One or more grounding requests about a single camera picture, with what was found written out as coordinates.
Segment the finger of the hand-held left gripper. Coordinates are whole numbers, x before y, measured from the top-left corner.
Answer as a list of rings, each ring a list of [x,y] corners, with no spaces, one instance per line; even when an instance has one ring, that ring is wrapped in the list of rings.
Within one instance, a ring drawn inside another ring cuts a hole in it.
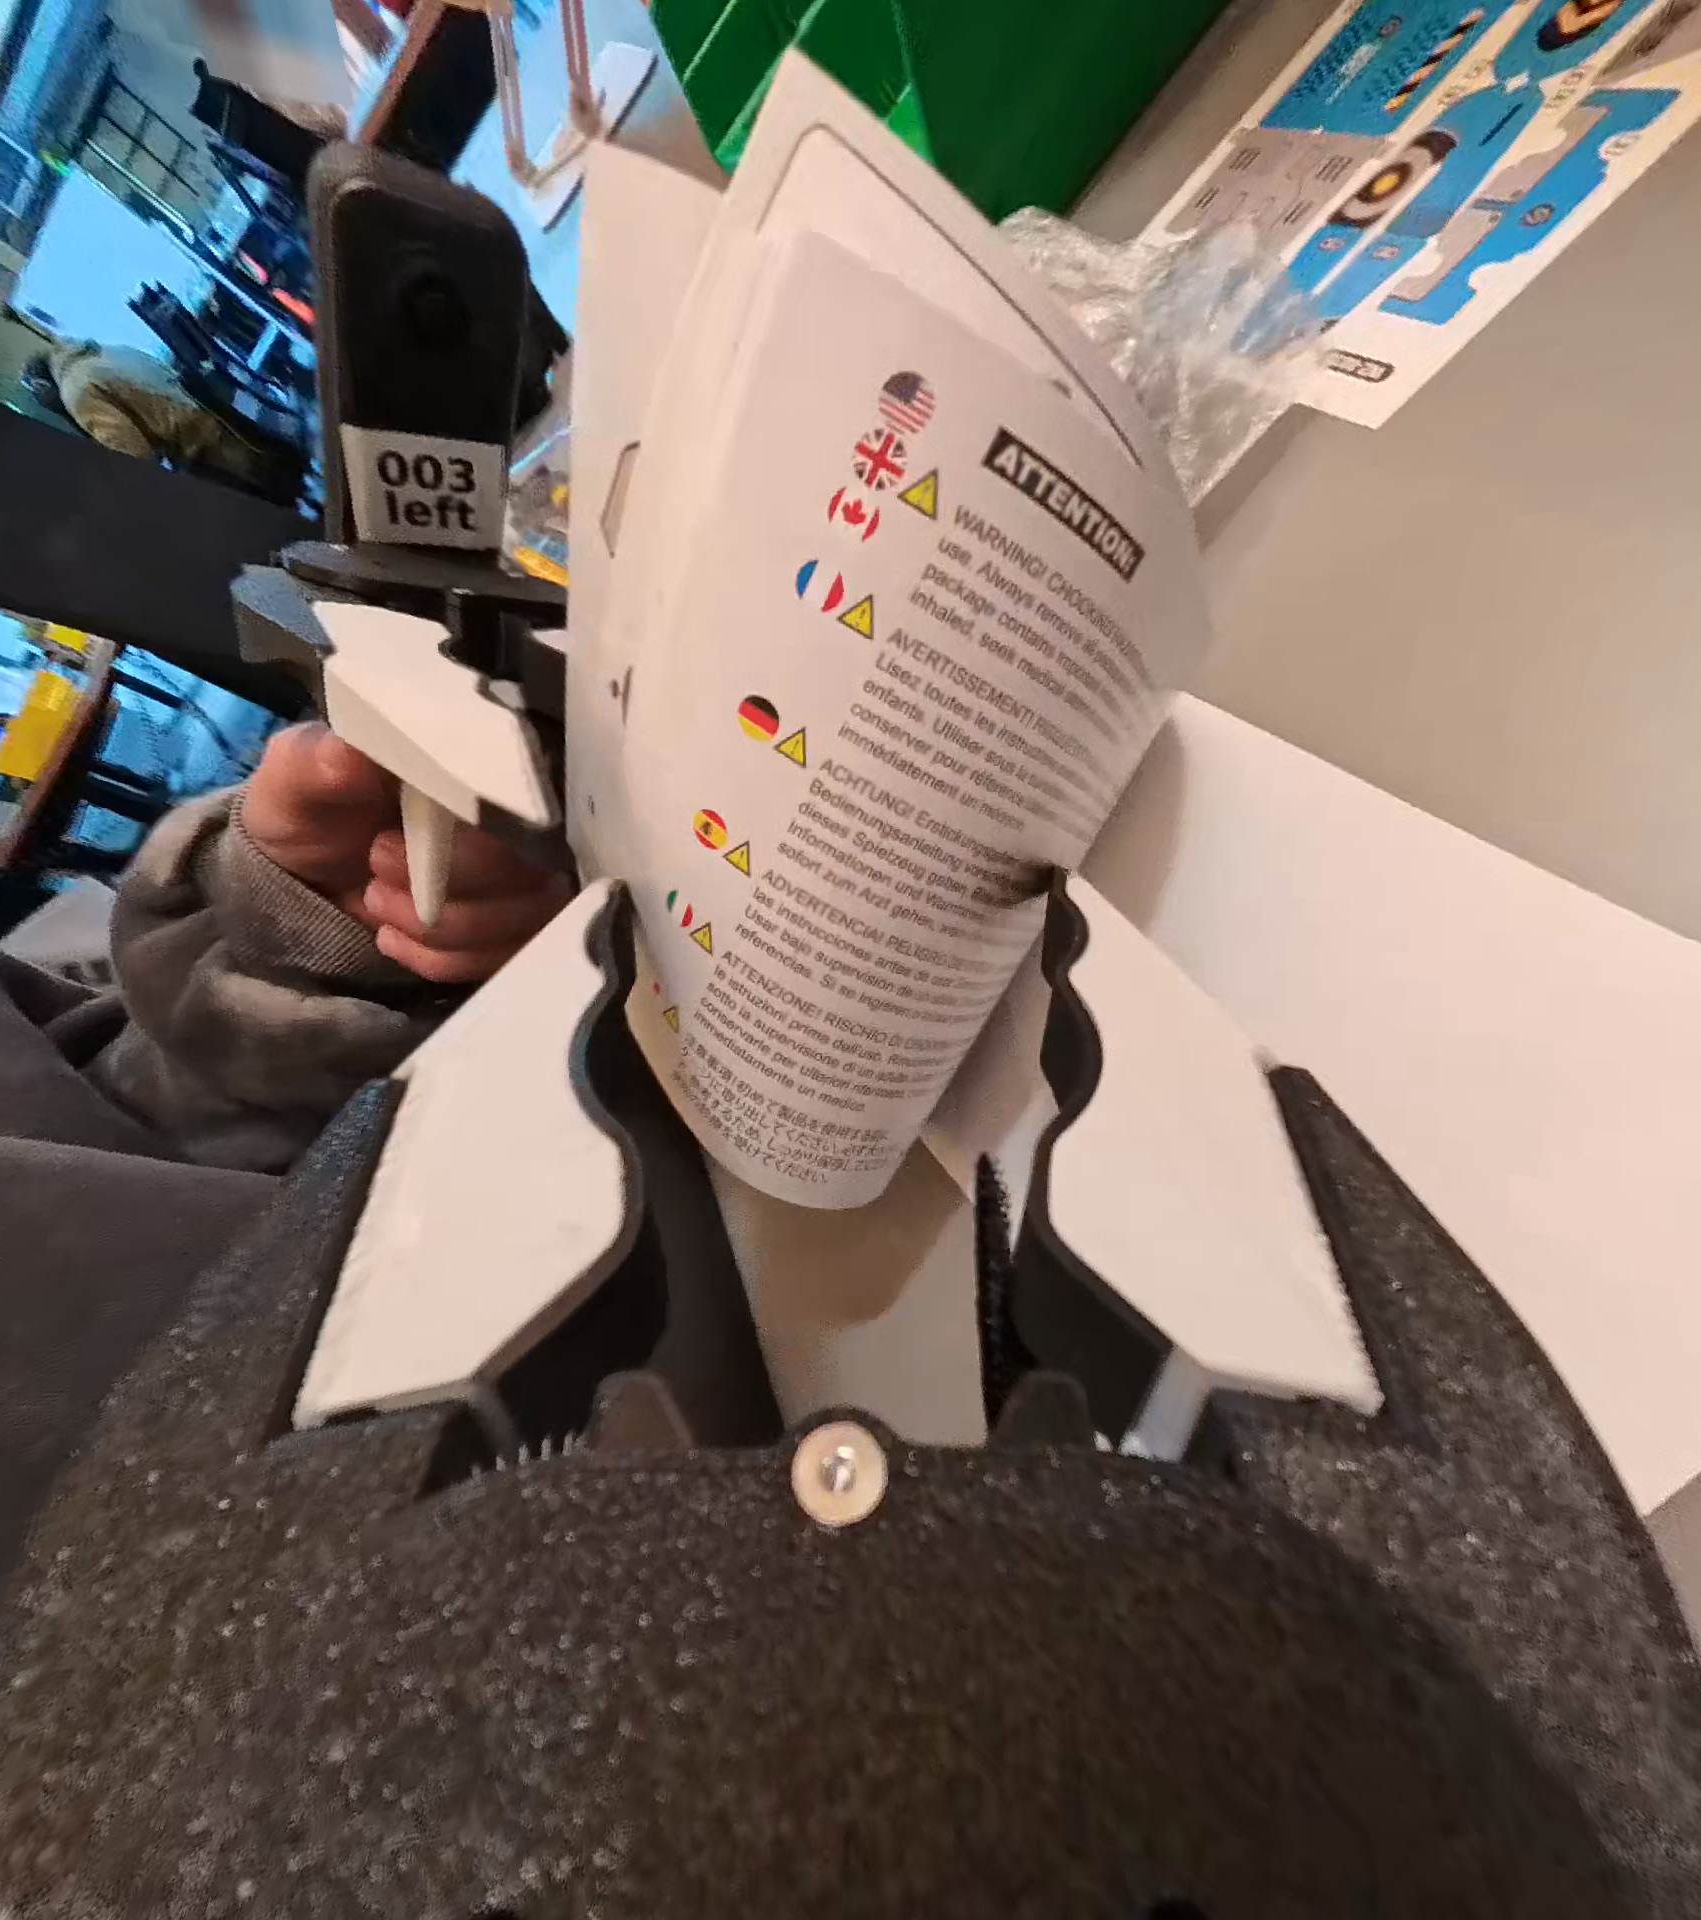
[[[559,788],[526,722],[445,654],[432,620],[321,600],[326,719],[334,734],[453,817],[530,831],[562,826]]]

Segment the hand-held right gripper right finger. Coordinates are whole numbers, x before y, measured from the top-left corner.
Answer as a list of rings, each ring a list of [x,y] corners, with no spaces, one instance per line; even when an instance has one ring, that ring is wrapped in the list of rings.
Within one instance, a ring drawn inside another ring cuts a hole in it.
[[[1385,1406],[1275,1069],[1084,876],[1054,880],[1012,1324],[1109,1450],[1182,1457],[1240,1393]]]

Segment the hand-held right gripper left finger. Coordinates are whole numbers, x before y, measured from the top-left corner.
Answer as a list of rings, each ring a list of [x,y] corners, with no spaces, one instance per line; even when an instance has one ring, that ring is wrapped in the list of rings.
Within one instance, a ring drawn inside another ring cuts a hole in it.
[[[439,1408],[494,1456],[559,1456],[655,1347],[633,906],[587,883],[395,1073],[294,1429]]]

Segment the small blue leaflet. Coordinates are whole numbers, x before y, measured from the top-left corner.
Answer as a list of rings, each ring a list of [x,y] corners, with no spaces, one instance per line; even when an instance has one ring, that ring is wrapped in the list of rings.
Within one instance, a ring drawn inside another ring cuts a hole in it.
[[[571,821],[634,1026],[738,1182],[872,1207],[1055,1113],[1054,880],[1109,852],[1207,643],[1150,419],[966,197],[789,52],[726,188],[588,163]]]

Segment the clear bubble wrap bag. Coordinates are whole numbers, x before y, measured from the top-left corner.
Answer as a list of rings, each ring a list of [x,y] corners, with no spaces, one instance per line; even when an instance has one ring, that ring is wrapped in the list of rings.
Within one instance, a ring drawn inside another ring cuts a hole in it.
[[[1030,205],[1000,229],[1132,388],[1196,505],[1323,362],[1311,302],[1246,220],[1112,242]]]

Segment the blue sticker sheet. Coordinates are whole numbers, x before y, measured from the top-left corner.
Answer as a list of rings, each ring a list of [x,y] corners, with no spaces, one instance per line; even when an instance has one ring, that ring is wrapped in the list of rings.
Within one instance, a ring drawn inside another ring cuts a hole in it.
[[[1342,3],[1145,229],[1250,227],[1380,427],[1701,119],[1701,2]]]

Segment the person's left forearm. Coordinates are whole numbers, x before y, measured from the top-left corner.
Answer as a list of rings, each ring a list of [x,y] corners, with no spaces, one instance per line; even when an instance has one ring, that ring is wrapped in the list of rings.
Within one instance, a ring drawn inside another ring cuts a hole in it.
[[[93,1083],[183,1158],[283,1174],[456,995],[389,962],[254,842],[246,780],[166,816],[123,876],[111,962],[123,1026]]]

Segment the person's left hand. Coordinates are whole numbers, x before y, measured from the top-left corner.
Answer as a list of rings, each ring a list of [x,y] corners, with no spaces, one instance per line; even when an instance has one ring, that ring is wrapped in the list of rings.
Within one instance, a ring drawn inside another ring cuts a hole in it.
[[[445,900],[422,914],[398,784],[323,724],[277,731],[245,782],[241,827],[259,852],[366,930],[385,960],[439,987],[472,987],[521,951],[574,896],[546,867],[459,826]]]

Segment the green plastic bin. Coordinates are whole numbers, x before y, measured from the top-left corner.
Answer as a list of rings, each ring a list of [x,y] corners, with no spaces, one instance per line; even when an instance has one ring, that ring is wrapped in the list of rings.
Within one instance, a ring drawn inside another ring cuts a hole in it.
[[[845,85],[1000,220],[1069,211],[1223,2],[655,2],[733,173],[786,52]]]

